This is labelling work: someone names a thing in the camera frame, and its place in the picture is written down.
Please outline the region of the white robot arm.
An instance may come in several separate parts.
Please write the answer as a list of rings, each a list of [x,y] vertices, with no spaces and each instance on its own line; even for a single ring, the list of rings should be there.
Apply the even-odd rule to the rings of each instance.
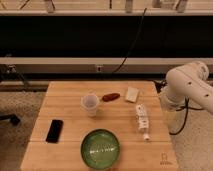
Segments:
[[[202,61],[193,61],[167,72],[167,85],[161,90],[160,101],[168,126],[173,123],[176,110],[188,100],[213,114],[213,87],[206,82],[208,77],[209,69]]]

